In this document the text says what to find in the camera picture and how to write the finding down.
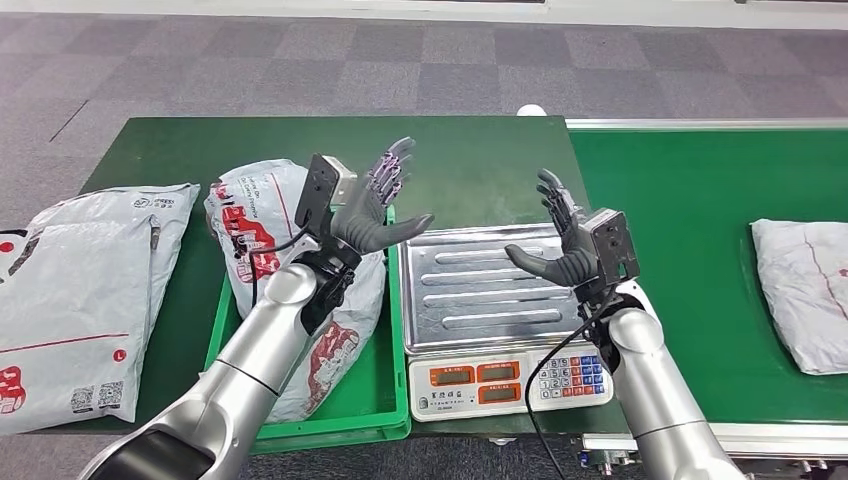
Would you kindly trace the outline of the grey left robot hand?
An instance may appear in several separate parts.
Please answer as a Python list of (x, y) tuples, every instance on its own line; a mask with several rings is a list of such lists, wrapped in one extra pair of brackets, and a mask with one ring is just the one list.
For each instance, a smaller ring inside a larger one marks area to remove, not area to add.
[(365, 255), (410, 240), (435, 220), (431, 213), (400, 223), (386, 222), (387, 208), (403, 188), (404, 163), (412, 157), (415, 140), (404, 137), (394, 142), (358, 179), (347, 203), (334, 214), (331, 234)]

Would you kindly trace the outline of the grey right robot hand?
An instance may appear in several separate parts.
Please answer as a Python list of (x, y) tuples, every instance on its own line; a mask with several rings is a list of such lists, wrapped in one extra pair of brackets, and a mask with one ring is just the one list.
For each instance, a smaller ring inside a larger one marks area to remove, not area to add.
[(542, 205), (559, 235), (562, 255), (557, 259), (545, 259), (514, 244), (506, 245), (505, 253), (514, 266), (528, 274), (563, 287), (581, 285), (597, 275), (597, 260), (578, 243), (578, 208), (553, 172), (542, 168), (537, 178), (540, 183), (536, 190), (542, 195)]

